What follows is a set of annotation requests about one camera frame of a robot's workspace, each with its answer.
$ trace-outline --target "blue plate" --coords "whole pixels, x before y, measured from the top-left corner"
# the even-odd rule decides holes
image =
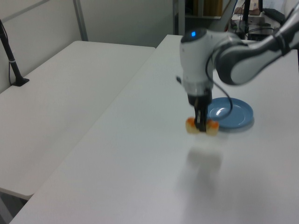
[[[232,112],[226,118],[221,119],[222,116],[229,112],[229,100],[226,97],[213,99],[208,107],[208,118],[219,121],[219,127],[222,128],[239,128],[250,124],[253,119],[251,106],[236,98],[232,98],[232,101]]]

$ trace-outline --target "white desk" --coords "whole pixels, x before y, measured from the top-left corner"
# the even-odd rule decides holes
[[[0,191],[29,199],[153,51],[74,42],[0,94]]]
[[[12,224],[298,223],[297,52],[222,84],[253,107],[249,130],[189,135],[180,38],[163,40]]]

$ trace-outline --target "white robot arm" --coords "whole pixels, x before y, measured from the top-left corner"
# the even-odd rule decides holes
[[[266,66],[299,47],[299,3],[285,24],[261,42],[245,44],[233,33],[197,29],[181,39],[181,83],[195,109],[195,125],[206,131],[207,106],[212,102],[212,75],[216,68],[221,81],[245,84]]]

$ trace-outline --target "black cable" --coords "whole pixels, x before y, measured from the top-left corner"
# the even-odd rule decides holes
[[[7,42],[8,42],[8,35],[7,35],[7,32],[6,32],[5,27],[4,27],[4,25],[3,25],[3,23],[2,23],[1,20],[0,20],[0,23],[1,23],[1,26],[2,26],[2,28],[3,28],[3,30],[4,30],[4,33],[5,33]],[[10,80],[10,62],[9,62],[9,61],[8,61],[8,80],[9,80],[9,84],[12,85],[12,84],[11,84],[11,80]]]
[[[263,30],[263,29],[271,29],[271,30],[274,30],[273,28],[270,28],[270,27],[265,27],[265,28],[255,28],[255,29],[251,29],[251,30],[249,30],[248,33],[250,33],[250,32],[254,32],[254,31]]]
[[[209,56],[209,58],[208,58],[208,60],[207,60],[207,62],[206,62],[206,76],[207,76],[207,78],[208,78],[208,80],[211,82],[211,83],[213,83],[215,86],[217,86],[218,87],[218,89],[220,89],[226,96],[227,96],[227,98],[228,98],[228,100],[229,100],[229,104],[230,104],[230,109],[229,109],[229,112],[227,112],[226,114],[224,114],[223,116],[221,116],[220,118],[217,118],[217,120],[222,120],[222,119],[224,119],[224,118],[226,118],[227,116],[229,116],[230,115],[230,113],[232,112],[232,110],[233,110],[233,101],[232,101],[232,98],[229,96],[229,94],[219,85],[219,84],[217,84],[210,76],[209,76],[209,73],[208,73],[208,70],[207,70],[207,68],[208,68],[208,65],[209,65],[209,62],[210,62],[210,60],[212,59],[212,56],[213,56],[213,53],[215,52],[215,50],[211,53],[211,55]]]
[[[245,31],[243,31],[242,28],[241,28],[241,26],[240,26],[241,18],[242,18],[242,10],[243,10],[244,5],[245,5],[245,2],[244,2],[243,5],[241,6],[240,20],[239,20],[239,30],[240,30],[241,32],[243,32],[244,35],[245,35],[246,37],[248,37],[248,36],[246,35]]]

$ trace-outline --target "orange object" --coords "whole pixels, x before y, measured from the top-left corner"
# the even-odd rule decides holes
[[[192,134],[200,133],[200,131],[195,126],[194,120],[195,120],[194,117],[190,117],[186,120],[185,126],[186,126],[186,131],[188,133],[192,133]],[[209,119],[206,122],[206,134],[216,135],[218,133],[218,129],[219,129],[218,121],[213,121]]]

